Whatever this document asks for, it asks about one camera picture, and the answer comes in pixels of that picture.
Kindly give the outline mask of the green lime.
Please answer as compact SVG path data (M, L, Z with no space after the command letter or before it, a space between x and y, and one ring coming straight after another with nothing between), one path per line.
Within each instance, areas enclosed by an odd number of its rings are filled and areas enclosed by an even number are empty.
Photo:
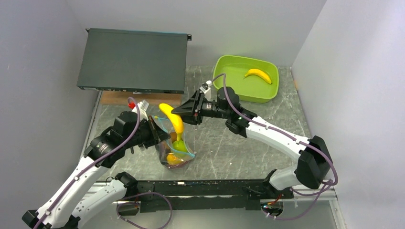
M187 146L183 140L176 140L172 143L173 149L180 152L188 152Z

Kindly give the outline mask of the clear zip top bag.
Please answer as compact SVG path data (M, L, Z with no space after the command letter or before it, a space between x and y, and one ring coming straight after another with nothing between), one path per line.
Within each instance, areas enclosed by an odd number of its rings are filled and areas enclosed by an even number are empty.
M166 168L178 168L194 160L195 152L185 142L185 132L181 135L181 141L177 140L177 133L168 118L154 116L154 121L170 138L155 145L160 163Z

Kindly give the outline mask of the orange yellow mango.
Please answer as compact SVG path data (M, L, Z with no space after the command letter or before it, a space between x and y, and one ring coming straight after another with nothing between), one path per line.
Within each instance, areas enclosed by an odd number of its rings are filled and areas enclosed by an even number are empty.
M176 141L177 134L170 132L171 139L167 141L169 152L167 153L167 162L169 165L179 165L190 160L189 152L180 152L173 149L172 143Z

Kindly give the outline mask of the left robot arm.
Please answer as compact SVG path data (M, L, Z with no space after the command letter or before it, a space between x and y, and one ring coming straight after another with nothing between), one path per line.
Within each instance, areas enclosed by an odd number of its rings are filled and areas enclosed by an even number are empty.
M112 181L89 198L85 194L118 160L133 147L149 148L170 139L151 116L138 116L124 111L112 126L93 139L69 178L39 209L22 216L31 229L77 229L98 210L116 200L132 200L139 193L138 181L127 172L115 175Z

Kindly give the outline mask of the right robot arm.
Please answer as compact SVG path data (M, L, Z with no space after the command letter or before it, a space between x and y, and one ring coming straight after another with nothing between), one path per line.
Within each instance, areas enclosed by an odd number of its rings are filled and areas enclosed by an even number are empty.
M311 139L298 136L270 124L243 108L231 87L220 88L215 101L209 101L205 93L198 90L188 101L174 108L172 114L191 125L201 124L204 117L224 119L232 133L265 143L290 157L293 165L272 170L265 178L263 192L269 198L275 198L292 186L318 189L326 183L332 160L324 140L318 136Z

